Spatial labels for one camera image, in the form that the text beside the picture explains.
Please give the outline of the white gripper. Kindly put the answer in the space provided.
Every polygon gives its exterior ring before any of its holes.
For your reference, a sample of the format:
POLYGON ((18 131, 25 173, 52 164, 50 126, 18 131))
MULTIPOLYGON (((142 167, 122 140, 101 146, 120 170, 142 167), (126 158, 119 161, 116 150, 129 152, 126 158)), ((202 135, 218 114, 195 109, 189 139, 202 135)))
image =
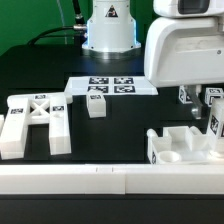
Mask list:
POLYGON ((156 19, 145 46, 144 74, 155 87, 190 87, 192 115, 202 117, 198 84, 224 82, 224 32, 216 17, 156 19))

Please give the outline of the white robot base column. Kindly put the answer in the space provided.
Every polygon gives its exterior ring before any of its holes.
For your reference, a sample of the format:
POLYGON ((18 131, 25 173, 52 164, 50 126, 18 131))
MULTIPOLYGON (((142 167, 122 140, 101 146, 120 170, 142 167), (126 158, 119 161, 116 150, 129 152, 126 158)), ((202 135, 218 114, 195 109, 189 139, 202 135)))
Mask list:
POLYGON ((121 59, 140 53, 130 0, 93 0, 82 49, 85 55, 100 59, 121 59))

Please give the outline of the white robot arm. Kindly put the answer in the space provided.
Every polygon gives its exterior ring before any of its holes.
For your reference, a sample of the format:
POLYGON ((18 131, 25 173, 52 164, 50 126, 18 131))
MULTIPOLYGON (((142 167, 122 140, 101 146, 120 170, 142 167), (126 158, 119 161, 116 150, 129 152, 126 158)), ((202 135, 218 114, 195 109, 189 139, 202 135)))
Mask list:
POLYGON ((154 0, 144 74, 157 87, 183 86, 199 119, 203 84, 224 83, 224 0, 154 0))

